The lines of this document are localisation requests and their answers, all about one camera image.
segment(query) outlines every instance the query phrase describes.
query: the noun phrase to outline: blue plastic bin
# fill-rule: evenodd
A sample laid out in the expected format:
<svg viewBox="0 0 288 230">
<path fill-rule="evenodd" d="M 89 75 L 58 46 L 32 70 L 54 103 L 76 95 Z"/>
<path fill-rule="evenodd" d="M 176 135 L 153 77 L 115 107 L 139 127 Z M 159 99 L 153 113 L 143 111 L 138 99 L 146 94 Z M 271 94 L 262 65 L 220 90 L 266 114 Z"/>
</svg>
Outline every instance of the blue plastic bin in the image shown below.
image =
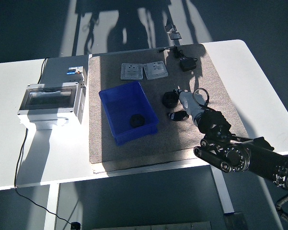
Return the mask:
<svg viewBox="0 0 288 230">
<path fill-rule="evenodd" d="M 159 120 L 138 81 L 102 90 L 99 96 L 117 145 L 158 132 Z M 130 119 L 135 114 L 145 118 L 143 126 L 131 126 Z"/>
</svg>

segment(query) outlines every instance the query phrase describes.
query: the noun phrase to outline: black round object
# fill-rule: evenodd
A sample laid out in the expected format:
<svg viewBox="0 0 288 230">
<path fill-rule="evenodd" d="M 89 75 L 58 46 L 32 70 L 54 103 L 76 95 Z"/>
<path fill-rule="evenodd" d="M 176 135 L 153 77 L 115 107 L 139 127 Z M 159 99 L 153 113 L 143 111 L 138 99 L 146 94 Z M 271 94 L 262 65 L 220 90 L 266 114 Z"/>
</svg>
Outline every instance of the black round object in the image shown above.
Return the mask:
<svg viewBox="0 0 288 230">
<path fill-rule="evenodd" d="M 141 114 L 134 114 L 130 118 L 132 128 L 141 127 L 145 124 L 145 118 Z"/>
<path fill-rule="evenodd" d="M 166 92 L 163 95 L 162 103 L 166 108 L 172 109 L 178 105 L 179 94 L 176 92 Z"/>
<path fill-rule="evenodd" d="M 241 155 L 235 150 L 229 151 L 227 153 L 227 158 L 230 160 L 233 167 L 236 167 L 240 164 Z"/>
</svg>

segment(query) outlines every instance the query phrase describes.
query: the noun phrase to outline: transparent cover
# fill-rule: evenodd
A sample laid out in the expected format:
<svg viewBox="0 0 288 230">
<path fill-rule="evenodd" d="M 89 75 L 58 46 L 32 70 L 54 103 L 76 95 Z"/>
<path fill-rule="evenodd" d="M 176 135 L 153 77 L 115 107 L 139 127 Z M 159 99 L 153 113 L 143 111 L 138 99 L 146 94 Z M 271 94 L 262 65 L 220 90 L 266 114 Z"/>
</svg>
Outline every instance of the transparent cover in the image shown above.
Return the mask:
<svg viewBox="0 0 288 230">
<path fill-rule="evenodd" d="M 28 89 L 23 110 L 73 107 L 77 87 Z"/>
</svg>

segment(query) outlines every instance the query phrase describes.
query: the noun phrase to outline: black power cable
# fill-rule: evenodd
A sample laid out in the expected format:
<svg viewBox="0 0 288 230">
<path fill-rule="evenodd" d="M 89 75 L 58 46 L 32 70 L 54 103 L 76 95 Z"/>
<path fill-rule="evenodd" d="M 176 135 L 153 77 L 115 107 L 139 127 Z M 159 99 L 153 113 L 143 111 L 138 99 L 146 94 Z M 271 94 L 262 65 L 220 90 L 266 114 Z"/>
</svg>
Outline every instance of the black power cable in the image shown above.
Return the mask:
<svg viewBox="0 0 288 230">
<path fill-rule="evenodd" d="M 205 101 L 205 104 L 200 104 L 200 103 L 196 100 L 196 97 L 195 97 L 194 94 L 196 94 L 196 92 L 198 92 L 199 90 L 203 90 L 203 91 L 206 93 L 206 95 L 207 95 L 207 99 L 206 99 L 206 101 Z M 194 101 L 195 101 L 199 106 L 201 106 L 202 108 L 208 109 L 208 110 L 210 110 L 210 111 L 215 111 L 214 109 L 212 109 L 212 108 L 210 108 L 210 107 L 207 106 L 207 105 L 209 104 L 209 101 L 210 101 L 210 95 L 209 95 L 209 93 L 207 92 L 206 89 L 204 89 L 204 88 L 197 88 L 197 89 L 195 89 L 194 92 L 193 92 L 193 99 L 194 99 Z"/>
<path fill-rule="evenodd" d="M 45 62 L 46 62 L 46 60 L 47 60 L 47 58 L 45 58 L 44 61 L 43 61 L 43 64 L 42 64 L 42 67 L 41 67 L 41 73 L 40 73 L 40 77 L 39 77 L 38 83 L 40 82 L 40 80 L 41 80 L 41 78 L 42 78 L 42 74 L 43 74 L 43 70 L 44 70 L 44 67 L 45 67 Z M 17 179 L 17 174 L 18 174 L 18 168 L 19 168 L 20 159 L 22 159 L 22 157 L 23 157 L 24 145 L 25 145 L 25 141 L 26 141 L 26 139 L 27 139 L 27 136 L 28 136 L 28 129 L 25 130 L 25 135 L 24 135 L 24 139 L 23 139 L 23 144 L 21 145 L 20 152 L 19 152 L 19 157 L 18 157 L 18 161 L 17 161 L 17 164 L 16 164 L 15 178 L 14 178 L 14 190 L 15 190 L 15 192 L 16 192 L 19 196 L 21 196 L 21 197 L 23 197 L 23 198 L 31 201 L 31 202 L 32 202 L 33 204 L 35 204 L 36 206 L 39 206 L 39 207 L 43 208 L 43 209 L 46 210 L 48 213 L 53 214 L 53 215 L 55 215 L 57 218 L 66 221 L 68 224 L 71 225 L 71 229 L 79 230 L 79 229 L 81 228 L 80 223 L 78 223 L 78 222 L 70 223 L 68 220 L 59 217 L 56 213 L 50 212 L 50 211 L 49 211 L 47 208 L 45 208 L 44 206 L 37 204 L 36 202 L 34 202 L 33 200 L 31 200 L 30 198 L 28 198 L 28 197 L 20 194 L 20 193 L 17 191 L 16 179 Z"/>
<path fill-rule="evenodd" d="M 183 58 L 183 57 L 189 58 L 189 57 L 185 56 L 183 51 L 181 49 L 179 50 L 178 47 L 176 47 L 176 46 L 173 46 L 173 48 L 163 48 L 163 49 L 160 49 L 158 52 L 161 53 L 161 52 L 163 52 L 166 49 L 173 51 L 173 54 L 174 54 L 175 58 Z"/>
</svg>

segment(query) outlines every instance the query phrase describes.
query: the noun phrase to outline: robotic arm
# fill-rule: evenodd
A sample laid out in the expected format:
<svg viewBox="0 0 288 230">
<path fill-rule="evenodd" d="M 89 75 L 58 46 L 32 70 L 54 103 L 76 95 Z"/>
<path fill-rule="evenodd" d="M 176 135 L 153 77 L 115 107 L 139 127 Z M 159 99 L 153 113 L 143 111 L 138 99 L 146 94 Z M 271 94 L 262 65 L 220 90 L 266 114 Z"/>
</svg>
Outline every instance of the robotic arm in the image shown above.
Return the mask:
<svg viewBox="0 0 288 230">
<path fill-rule="evenodd" d="M 238 137 L 230 132 L 231 125 L 221 112 L 207 106 L 201 94 L 174 90 L 188 115 L 192 116 L 199 131 L 205 134 L 200 146 L 194 147 L 194 154 L 223 172 L 250 170 L 268 179 L 278 187 L 288 190 L 288 157 L 273 152 L 274 148 L 264 137 L 250 139 Z M 173 120 L 175 113 L 169 114 Z M 288 201 L 288 195 L 276 203 L 278 214 L 288 221 L 288 214 L 281 206 Z"/>
</svg>

